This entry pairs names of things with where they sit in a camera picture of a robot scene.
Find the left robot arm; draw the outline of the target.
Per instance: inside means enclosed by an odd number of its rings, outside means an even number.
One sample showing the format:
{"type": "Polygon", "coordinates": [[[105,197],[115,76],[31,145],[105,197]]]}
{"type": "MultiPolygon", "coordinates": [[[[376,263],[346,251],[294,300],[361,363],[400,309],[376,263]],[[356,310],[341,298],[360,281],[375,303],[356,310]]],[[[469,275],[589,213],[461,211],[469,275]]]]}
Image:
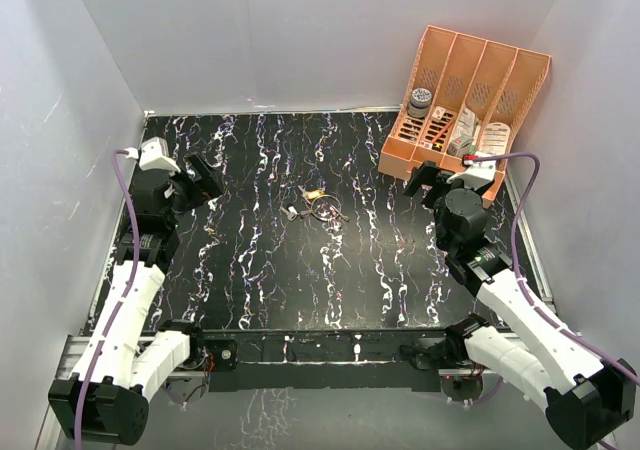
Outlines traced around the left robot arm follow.
{"type": "Polygon", "coordinates": [[[150,402],[178,367],[194,369],[207,346],[198,324],[168,320],[139,346],[151,304],[180,244],[179,218],[220,197],[220,173],[201,155],[186,168],[165,154],[116,151],[136,161],[137,182],[116,176],[127,222],[116,239],[109,293],[85,350],[66,378],[53,380],[48,402],[77,449],[87,442],[132,446],[144,433],[150,402]]]}

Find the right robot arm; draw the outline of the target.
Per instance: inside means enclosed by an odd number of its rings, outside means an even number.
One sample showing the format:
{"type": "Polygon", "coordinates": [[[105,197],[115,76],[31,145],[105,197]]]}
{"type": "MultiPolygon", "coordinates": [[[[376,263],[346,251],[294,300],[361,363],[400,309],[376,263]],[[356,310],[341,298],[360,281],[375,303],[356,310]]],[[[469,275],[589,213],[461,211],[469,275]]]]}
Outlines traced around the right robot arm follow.
{"type": "Polygon", "coordinates": [[[405,195],[428,186],[436,245],[456,282],[500,316],[518,336],[514,344],[472,314],[429,348],[453,364],[487,367],[545,414],[571,449],[588,449],[633,418],[639,378],[623,359],[605,355],[572,332],[528,287],[515,254],[485,236],[484,193],[493,185],[495,158],[466,156],[452,173],[426,161],[411,172],[405,195]]]}

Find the large metal keyring with clips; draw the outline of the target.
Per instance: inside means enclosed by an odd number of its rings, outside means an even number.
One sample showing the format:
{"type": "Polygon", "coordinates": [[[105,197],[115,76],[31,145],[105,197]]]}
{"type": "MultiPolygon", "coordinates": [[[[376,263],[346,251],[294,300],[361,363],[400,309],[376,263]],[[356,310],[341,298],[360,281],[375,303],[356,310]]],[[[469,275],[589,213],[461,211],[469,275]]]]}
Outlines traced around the large metal keyring with clips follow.
{"type": "Polygon", "coordinates": [[[307,200],[305,194],[303,198],[307,206],[306,214],[319,222],[329,223],[332,221],[341,221],[348,223],[350,221],[350,218],[343,213],[341,201],[334,195],[324,193],[323,196],[313,201],[307,200]]]}

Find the silver key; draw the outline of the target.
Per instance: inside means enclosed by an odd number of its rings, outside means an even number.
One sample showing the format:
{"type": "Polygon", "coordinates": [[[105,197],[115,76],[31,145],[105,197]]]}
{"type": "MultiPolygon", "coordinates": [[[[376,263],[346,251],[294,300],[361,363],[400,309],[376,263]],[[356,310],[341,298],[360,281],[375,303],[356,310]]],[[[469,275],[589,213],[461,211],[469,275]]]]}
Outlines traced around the silver key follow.
{"type": "Polygon", "coordinates": [[[299,216],[299,212],[293,207],[282,207],[281,211],[285,214],[288,221],[295,221],[299,216]]]}

